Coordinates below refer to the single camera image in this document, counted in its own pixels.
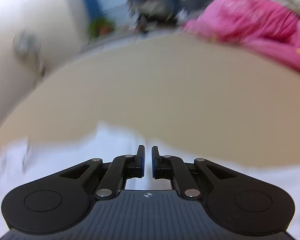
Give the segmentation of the pile of dark clothes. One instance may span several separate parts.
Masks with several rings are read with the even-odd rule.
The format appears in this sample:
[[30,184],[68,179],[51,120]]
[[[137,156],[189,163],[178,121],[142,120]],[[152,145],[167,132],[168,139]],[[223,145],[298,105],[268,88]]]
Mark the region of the pile of dark clothes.
[[136,28],[148,32],[148,24],[156,23],[175,27],[177,25],[174,6],[170,0],[127,0],[131,16],[136,16]]

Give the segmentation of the white long-sleeve shirt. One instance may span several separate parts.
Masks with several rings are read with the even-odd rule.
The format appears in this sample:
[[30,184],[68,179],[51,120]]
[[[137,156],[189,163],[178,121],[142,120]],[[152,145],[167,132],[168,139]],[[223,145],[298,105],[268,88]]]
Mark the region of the white long-sleeve shirt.
[[[98,124],[93,132],[74,141],[34,142],[30,137],[22,137],[7,143],[0,150],[0,238],[8,230],[1,214],[1,202],[12,189],[89,159],[101,158],[109,162],[119,155],[134,154],[139,145],[146,148],[145,176],[129,180],[128,189],[163,190],[170,187],[168,182],[152,178],[152,146],[158,146],[163,155],[176,155],[185,162],[192,162],[198,158],[196,153],[180,150],[158,139],[146,139],[130,129],[105,123]],[[288,232],[300,239],[300,165],[259,168],[243,166],[210,154],[202,154],[202,158],[276,185],[288,192],[295,202],[295,216]]]

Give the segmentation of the pink quilt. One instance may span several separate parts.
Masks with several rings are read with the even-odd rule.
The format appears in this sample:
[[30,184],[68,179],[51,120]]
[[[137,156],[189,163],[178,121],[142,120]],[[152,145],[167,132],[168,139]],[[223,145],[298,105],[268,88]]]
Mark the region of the pink quilt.
[[271,0],[214,0],[183,29],[233,43],[300,72],[300,17]]

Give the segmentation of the white standing fan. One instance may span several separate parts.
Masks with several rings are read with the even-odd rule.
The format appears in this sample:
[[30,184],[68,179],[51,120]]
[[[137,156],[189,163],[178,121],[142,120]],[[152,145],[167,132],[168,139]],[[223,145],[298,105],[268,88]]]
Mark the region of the white standing fan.
[[31,64],[40,77],[45,76],[46,68],[40,55],[41,42],[36,35],[24,29],[15,35],[12,46],[19,59]]

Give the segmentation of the potted green plant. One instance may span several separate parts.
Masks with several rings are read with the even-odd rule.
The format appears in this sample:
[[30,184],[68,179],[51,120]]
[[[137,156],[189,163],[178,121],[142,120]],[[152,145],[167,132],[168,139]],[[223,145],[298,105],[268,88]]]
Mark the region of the potted green plant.
[[107,35],[116,30],[116,24],[114,21],[106,18],[96,18],[88,28],[89,39],[96,39],[99,36]]

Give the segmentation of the beige mattress pad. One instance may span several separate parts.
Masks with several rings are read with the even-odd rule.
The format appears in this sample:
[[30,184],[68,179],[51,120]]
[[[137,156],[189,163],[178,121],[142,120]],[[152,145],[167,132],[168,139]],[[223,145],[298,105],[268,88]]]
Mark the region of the beige mattress pad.
[[202,156],[300,163],[300,73],[186,34],[89,54],[50,75],[0,127],[70,141],[105,121]]

